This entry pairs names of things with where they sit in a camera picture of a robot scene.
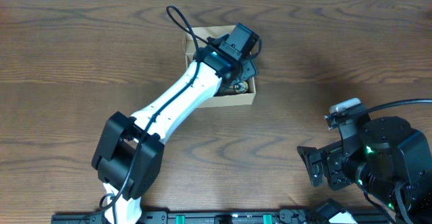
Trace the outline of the cardboard box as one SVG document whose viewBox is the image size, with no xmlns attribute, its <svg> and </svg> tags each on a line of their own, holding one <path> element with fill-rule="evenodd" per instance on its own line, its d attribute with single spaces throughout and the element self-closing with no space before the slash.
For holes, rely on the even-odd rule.
<svg viewBox="0 0 432 224">
<path fill-rule="evenodd" d="M 205 39 L 207 37 L 219 38 L 225 34 L 230 34 L 235 28 L 235 25 L 229 26 L 210 26 L 210 27 L 195 27 L 193 31 L 195 35 Z M 189 64 L 193 60 L 193 55 L 196 51 L 194 41 L 190 34 L 184 32 L 182 39 L 184 47 L 185 65 L 188 68 Z M 205 102 L 200 104 L 198 108 L 209 108 L 209 107 L 227 107 L 227 106 L 240 106 L 240 105 L 251 105 L 256 96 L 256 86 L 254 78 L 249 78 L 246 83 L 244 93 L 238 94 L 231 86 L 222 86 L 219 92 L 212 98 L 207 99 Z"/>
</svg>

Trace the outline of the correction tape dispenser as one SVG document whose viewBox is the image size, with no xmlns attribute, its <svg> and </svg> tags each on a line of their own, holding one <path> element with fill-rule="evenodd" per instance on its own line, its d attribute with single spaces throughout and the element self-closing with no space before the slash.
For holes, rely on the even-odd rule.
<svg viewBox="0 0 432 224">
<path fill-rule="evenodd" d="M 249 90 L 249 85 L 247 81 L 238 82 L 237 84 L 233 85 L 233 90 L 236 94 L 244 94 L 247 93 Z"/>
</svg>

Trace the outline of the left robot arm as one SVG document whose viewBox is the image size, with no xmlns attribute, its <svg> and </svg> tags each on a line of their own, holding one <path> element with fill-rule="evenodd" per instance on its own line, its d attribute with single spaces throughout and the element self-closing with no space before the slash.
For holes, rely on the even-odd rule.
<svg viewBox="0 0 432 224">
<path fill-rule="evenodd" d="M 243 24 L 195 28 L 184 39 L 182 77 L 145 108 L 107 120 L 91 161 L 106 190 L 103 223 L 138 222 L 140 199 L 160 172 L 165 144 L 193 110 L 205 101 L 241 104 L 241 83 L 258 74 L 254 47 L 262 40 Z"/>
</svg>

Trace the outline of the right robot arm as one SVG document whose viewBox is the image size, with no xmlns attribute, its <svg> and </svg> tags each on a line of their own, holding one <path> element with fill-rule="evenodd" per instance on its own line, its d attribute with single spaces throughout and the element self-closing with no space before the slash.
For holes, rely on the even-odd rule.
<svg viewBox="0 0 432 224">
<path fill-rule="evenodd" d="M 325 116 L 341 139 L 315 148 L 299 146 L 312 186 L 324 182 L 338 191 L 356 184 L 392 223 L 431 222 L 431 151 L 426 136 L 401 117 L 372 119 L 370 113 L 402 105 L 430 103 L 408 99 L 366 108 L 358 98 L 338 103 Z"/>
</svg>

